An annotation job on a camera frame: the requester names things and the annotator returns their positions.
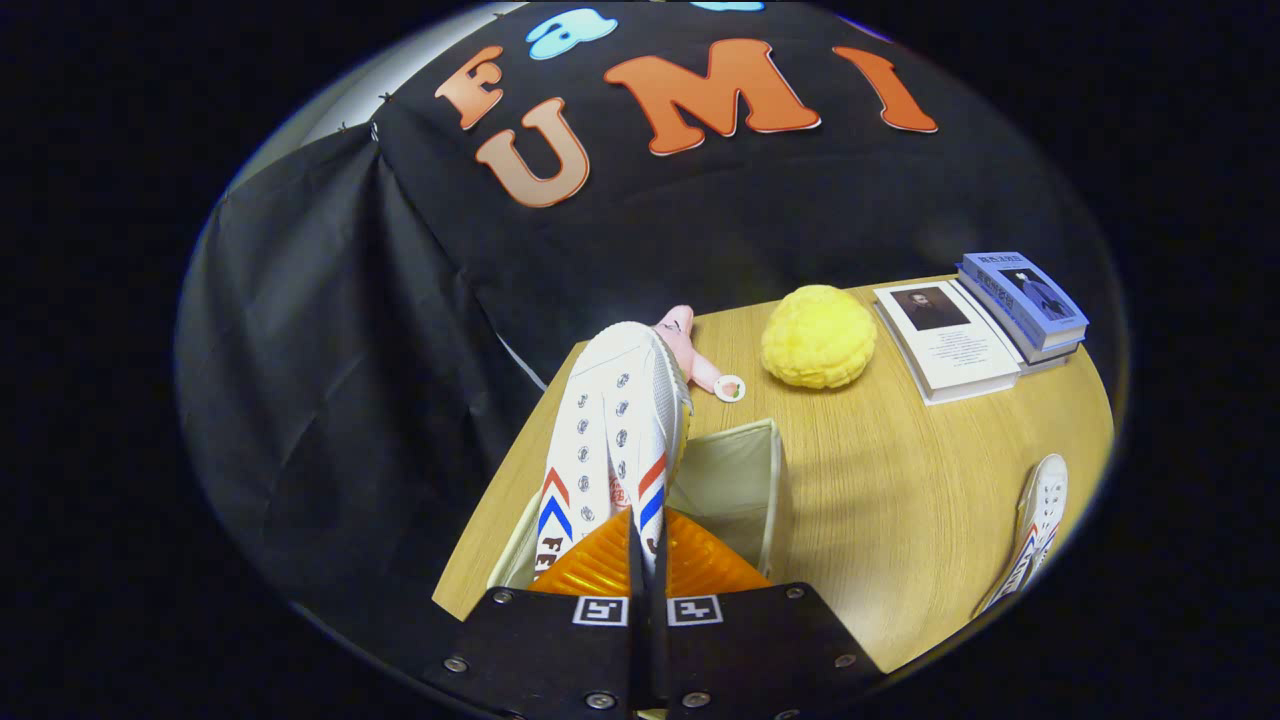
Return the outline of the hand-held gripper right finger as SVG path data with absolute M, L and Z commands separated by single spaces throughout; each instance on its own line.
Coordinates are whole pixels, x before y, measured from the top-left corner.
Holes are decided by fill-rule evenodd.
M 653 620 L 667 719 L 831 719 L 884 684 L 813 585 L 768 582 L 675 510 L 664 533 Z

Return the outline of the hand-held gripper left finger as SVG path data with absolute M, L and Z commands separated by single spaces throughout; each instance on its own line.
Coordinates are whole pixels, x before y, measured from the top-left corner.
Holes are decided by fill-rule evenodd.
M 494 587 L 422 673 L 489 719 L 635 719 L 648 707 L 643 559 L 628 514 L 621 597 Z

